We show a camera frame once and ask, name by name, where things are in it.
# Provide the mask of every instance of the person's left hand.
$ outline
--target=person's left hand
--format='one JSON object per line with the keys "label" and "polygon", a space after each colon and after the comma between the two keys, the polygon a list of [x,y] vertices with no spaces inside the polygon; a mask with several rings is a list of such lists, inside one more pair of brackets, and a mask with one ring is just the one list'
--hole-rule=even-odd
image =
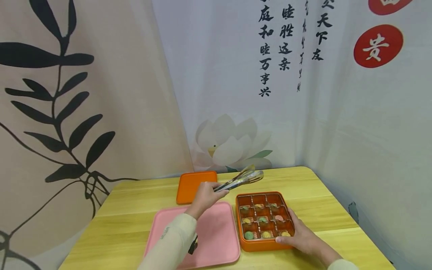
{"label": "person's left hand", "polygon": [[214,205],[219,199],[225,197],[229,191],[218,191],[214,192],[213,189],[222,185],[217,182],[202,182],[198,187],[198,191],[195,194],[194,201],[191,206],[185,211],[185,214],[198,220],[198,218],[212,205]]}

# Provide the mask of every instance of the red circle with character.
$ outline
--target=red circle with character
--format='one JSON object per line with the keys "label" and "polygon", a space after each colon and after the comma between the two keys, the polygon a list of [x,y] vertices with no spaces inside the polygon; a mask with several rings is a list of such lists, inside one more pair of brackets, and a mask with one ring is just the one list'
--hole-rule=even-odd
{"label": "red circle with character", "polygon": [[377,15],[388,15],[404,8],[412,0],[369,0],[369,9]]}
{"label": "red circle with character", "polygon": [[354,59],[362,67],[375,68],[387,64],[398,55],[403,45],[402,32],[383,24],[364,32],[354,47]]}

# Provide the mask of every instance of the metal tongs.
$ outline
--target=metal tongs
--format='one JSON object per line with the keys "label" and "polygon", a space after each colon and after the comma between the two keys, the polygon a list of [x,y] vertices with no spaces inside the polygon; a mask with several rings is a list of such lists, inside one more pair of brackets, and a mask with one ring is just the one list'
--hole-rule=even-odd
{"label": "metal tongs", "polygon": [[255,171],[255,165],[244,168],[236,177],[213,189],[214,192],[231,190],[244,184],[251,184],[263,179],[263,171]]}

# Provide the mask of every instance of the cream sleeve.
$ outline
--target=cream sleeve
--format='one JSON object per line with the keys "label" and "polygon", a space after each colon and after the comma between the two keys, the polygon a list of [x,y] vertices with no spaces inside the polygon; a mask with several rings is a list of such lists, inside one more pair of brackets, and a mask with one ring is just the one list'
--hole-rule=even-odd
{"label": "cream sleeve", "polygon": [[327,270],[359,270],[355,264],[344,259],[334,261]]}
{"label": "cream sleeve", "polygon": [[196,219],[188,214],[178,215],[166,226],[161,238],[147,253],[138,270],[176,269],[195,240],[196,227]]}

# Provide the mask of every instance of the fabric backdrop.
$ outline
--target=fabric backdrop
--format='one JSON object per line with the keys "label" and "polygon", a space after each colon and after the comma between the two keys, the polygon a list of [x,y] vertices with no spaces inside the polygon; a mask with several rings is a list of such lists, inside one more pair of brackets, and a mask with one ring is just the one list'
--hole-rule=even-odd
{"label": "fabric backdrop", "polygon": [[57,269],[118,181],[193,170],[163,58],[150,1],[0,2],[0,269]]}
{"label": "fabric backdrop", "polygon": [[398,269],[431,268],[431,8],[154,1],[194,168],[308,166]]}
{"label": "fabric backdrop", "polygon": [[398,269],[431,268],[431,9],[2,1],[0,269],[57,269],[118,181],[251,163],[310,167]]}

